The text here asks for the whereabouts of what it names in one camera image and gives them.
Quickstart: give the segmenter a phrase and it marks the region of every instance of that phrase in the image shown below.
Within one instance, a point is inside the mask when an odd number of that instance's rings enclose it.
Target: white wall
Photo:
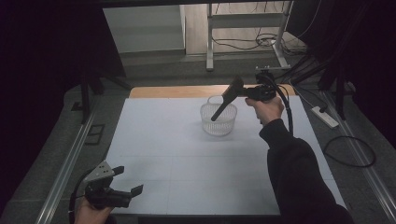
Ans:
[[[119,53],[184,49],[184,8],[104,8]]]

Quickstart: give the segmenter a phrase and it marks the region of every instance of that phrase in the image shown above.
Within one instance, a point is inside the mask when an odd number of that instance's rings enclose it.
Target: mesh basket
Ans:
[[[237,109],[235,105],[229,104],[219,115],[216,121],[212,121],[212,116],[221,105],[210,103],[209,101],[212,97],[213,96],[209,97],[207,99],[207,103],[201,106],[202,127],[205,132],[211,135],[223,136],[233,130]]]

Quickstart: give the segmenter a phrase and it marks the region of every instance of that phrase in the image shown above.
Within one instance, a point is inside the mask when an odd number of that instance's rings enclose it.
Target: white table surface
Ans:
[[[267,170],[268,145],[244,98],[233,131],[204,132],[200,107],[207,98],[126,99],[107,154],[111,167],[125,166],[111,187],[129,191],[144,184],[128,208],[135,215],[279,215]],[[294,136],[315,151],[320,172],[337,203],[345,206],[298,96],[290,97]],[[282,119],[288,127],[286,111]]]

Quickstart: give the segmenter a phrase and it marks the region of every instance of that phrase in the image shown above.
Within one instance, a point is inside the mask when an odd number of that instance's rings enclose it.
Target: power strip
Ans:
[[[328,115],[326,112],[320,113],[320,107],[315,106],[314,108],[311,109],[314,114],[318,116],[323,122],[325,122],[331,129],[335,128],[338,126],[338,122],[335,121],[330,115]]]

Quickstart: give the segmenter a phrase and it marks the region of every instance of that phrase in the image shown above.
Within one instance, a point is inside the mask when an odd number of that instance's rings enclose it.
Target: black jacket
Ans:
[[[268,172],[284,223],[353,223],[324,183],[311,146],[289,134],[282,119],[265,125],[260,137],[270,147]]]

